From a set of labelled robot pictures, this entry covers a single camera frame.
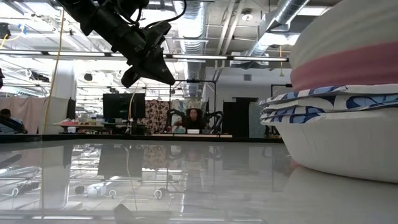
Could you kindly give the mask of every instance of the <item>woman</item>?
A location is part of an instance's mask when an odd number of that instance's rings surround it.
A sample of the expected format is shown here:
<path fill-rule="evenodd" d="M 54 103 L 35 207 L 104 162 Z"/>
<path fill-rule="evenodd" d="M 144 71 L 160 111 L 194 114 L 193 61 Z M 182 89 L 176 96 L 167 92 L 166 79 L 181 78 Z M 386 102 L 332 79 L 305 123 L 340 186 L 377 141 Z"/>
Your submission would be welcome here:
<path fill-rule="evenodd" d="M 189 109 L 187 110 L 187 118 L 185 120 L 178 120 L 174 126 L 183 126 L 185 129 L 207 129 L 208 125 L 201 117 L 201 110 Z"/>

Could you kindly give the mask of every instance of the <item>silver duct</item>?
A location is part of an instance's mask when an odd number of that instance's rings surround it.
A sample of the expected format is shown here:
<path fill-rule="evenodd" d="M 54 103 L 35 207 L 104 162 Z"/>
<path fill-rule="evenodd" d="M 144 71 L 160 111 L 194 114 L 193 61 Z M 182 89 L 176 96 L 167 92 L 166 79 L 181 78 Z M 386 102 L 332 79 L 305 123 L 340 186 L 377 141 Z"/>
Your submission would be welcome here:
<path fill-rule="evenodd" d="M 278 8 L 262 18 L 258 28 L 259 40 L 246 53 L 246 56 L 262 56 L 269 46 L 269 31 L 284 25 L 287 25 L 287 30 L 283 31 L 289 31 L 290 22 L 309 1 L 280 0 Z"/>
<path fill-rule="evenodd" d="M 180 14 L 184 8 L 183 1 L 175 1 L 175 10 Z M 183 40 L 180 42 L 183 54 L 200 55 L 203 54 L 205 43 L 200 40 L 205 35 L 205 19 L 206 19 L 205 2 L 187 1 L 187 10 L 182 18 L 178 20 L 178 35 L 182 38 L 189 38 L 190 40 Z M 200 77 L 201 63 L 187 62 L 184 72 L 186 79 L 198 79 Z M 189 96 L 197 96 L 197 85 L 189 85 Z"/>

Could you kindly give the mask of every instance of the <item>pink stripe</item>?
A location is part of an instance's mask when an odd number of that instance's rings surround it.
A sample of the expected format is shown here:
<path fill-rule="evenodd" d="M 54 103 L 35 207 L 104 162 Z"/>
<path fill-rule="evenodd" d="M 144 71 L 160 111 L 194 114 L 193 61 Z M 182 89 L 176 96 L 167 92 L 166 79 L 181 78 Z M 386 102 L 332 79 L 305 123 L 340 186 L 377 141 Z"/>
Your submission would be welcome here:
<path fill-rule="evenodd" d="M 296 68 L 290 77 L 294 91 L 398 83 L 398 42 L 327 55 Z"/>

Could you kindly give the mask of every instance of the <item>person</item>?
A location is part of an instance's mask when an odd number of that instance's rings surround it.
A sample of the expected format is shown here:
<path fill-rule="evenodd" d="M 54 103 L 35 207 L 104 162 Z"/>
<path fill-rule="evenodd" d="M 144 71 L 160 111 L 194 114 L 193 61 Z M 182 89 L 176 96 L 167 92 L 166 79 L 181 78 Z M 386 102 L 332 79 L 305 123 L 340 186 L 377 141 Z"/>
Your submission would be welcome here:
<path fill-rule="evenodd" d="M 0 116 L 4 118 L 2 120 L 7 122 L 7 125 L 5 123 L 0 123 L 0 133 L 26 133 L 22 120 L 12 118 L 11 111 L 9 109 L 2 109 L 0 111 Z"/>
<path fill-rule="evenodd" d="M 201 111 L 198 109 L 190 109 L 187 111 L 187 118 L 185 120 L 178 120 L 174 126 L 183 126 L 185 129 L 207 129 L 208 125 L 204 122 L 201 116 Z"/>

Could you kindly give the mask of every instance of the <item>computer monitor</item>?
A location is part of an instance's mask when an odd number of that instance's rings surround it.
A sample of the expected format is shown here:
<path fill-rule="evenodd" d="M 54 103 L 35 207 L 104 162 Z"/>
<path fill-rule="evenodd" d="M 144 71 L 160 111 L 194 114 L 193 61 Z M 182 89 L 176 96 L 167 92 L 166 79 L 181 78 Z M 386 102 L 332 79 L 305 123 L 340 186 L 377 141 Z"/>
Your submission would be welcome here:
<path fill-rule="evenodd" d="M 104 119 L 128 119 L 131 97 L 132 93 L 104 94 Z M 145 118 L 145 115 L 145 94 L 136 93 L 131 103 L 131 117 Z"/>

